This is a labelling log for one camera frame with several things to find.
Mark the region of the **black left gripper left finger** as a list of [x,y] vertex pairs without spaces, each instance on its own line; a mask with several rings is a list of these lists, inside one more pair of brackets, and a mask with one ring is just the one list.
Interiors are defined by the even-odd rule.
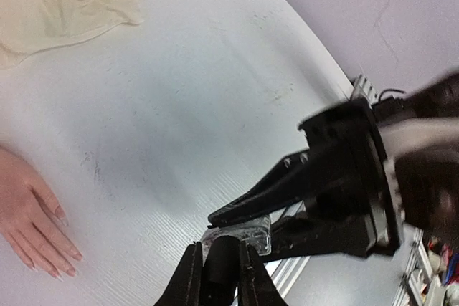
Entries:
[[202,244],[190,244],[155,306],[199,305],[203,268]]

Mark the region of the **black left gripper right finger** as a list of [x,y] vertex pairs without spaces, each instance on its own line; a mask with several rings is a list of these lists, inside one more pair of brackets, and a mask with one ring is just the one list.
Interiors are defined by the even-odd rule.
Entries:
[[254,247],[239,246],[239,305],[286,306]]

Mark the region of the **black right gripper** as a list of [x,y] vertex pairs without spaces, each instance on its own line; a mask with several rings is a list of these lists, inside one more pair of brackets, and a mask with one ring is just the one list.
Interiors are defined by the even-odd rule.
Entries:
[[245,223],[316,199],[320,224],[289,218],[271,234],[265,261],[326,254],[392,256],[403,228],[384,172],[387,154],[366,100],[349,100],[304,120],[309,150],[281,158],[248,192],[208,215],[210,226]]

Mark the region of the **black nail polish cap brush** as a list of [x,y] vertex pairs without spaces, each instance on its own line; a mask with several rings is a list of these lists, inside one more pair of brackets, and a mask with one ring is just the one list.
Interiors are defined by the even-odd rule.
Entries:
[[240,241],[232,236],[217,238],[203,268],[201,305],[232,305],[239,280]]

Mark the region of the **clear glitter nail polish bottle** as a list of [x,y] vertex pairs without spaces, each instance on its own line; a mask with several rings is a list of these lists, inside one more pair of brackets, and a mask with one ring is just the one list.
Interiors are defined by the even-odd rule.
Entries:
[[270,216],[265,215],[242,224],[207,229],[200,240],[203,257],[207,257],[211,245],[221,236],[235,237],[253,246],[260,256],[267,256],[271,253],[270,227]]

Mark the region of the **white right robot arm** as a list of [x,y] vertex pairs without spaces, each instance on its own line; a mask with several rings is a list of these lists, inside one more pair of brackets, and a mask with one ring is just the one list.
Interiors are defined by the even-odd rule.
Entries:
[[302,202],[276,221],[268,261],[391,256],[409,224],[458,245],[458,73],[406,98],[348,100],[305,119],[308,148],[209,215],[225,228]]

